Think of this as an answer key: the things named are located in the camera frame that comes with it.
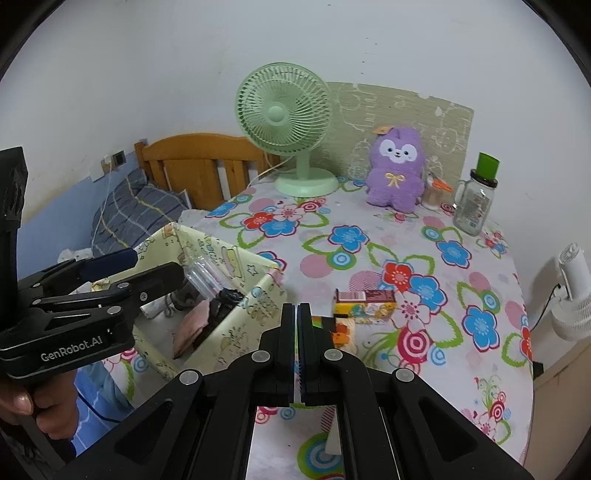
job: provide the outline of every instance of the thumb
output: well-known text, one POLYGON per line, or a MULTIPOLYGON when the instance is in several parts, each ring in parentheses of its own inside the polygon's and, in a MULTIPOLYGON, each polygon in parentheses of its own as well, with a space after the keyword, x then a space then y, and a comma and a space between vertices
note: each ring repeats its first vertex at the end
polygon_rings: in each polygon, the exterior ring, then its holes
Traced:
POLYGON ((0 378, 0 407, 18 415, 32 415, 33 401, 22 385, 0 378))

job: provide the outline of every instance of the yellow bow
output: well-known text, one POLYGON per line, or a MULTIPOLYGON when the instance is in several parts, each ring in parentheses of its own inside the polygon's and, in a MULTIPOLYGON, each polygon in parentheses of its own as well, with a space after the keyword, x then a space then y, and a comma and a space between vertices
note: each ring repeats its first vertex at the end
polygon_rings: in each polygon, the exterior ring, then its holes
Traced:
POLYGON ((394 173, 390 173, 390 172, 385 174, 384 177, 386 177, 387 179, 390 179, 390 183, 388 183, 388 187, 395 186, 398 189, 400 188, 400 185, 398 185, 398 182, 406 180, 406 178, 404 178, 404 175, 395 175, 394 173))

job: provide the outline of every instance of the green lid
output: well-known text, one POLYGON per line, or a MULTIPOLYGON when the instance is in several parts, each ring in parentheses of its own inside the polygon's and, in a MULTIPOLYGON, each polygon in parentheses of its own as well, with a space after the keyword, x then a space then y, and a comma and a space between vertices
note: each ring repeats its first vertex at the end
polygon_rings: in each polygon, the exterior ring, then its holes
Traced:
POLYGON ((478 155, 478 164, 476 165, 476 173, 482 178, 487 180, 494 180, 496 177, 496 171, 499 169, 499 161, 487 155, 480 153, 478 155))

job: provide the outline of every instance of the plastic bottle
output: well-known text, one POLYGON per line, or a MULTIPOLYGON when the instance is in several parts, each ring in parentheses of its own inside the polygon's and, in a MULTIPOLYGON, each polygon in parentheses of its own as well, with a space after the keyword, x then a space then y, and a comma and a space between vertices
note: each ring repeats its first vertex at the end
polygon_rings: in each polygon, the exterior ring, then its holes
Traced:
POLYGON ((204 298, 213 300, 224 288, 233 288, 220 269, 206 257, 200 255, 188 260, 184 267, 185 276, 204 298))
POLYGON ((453 201, 457 202, 453 224, 468 235, 476 236, 484 225, 484 221, 491 209, 498 184, 496 171, 499 161, 485 153, 478 156, 476 168, 470 171, 470 180, 460 180, 453 194, 453 201))

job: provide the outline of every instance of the purple plush toy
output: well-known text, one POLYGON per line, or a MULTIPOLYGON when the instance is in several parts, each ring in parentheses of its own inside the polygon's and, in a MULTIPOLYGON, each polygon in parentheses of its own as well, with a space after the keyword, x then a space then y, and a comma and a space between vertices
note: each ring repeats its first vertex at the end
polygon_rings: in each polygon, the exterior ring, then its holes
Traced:
POLYGON ((367 202, 412 213, 425 188, 421 179, 425 154, 418 131, 412 127, 392 127, 386 134, 378 135, 369 161, 372 169, 366 181, 367 202))

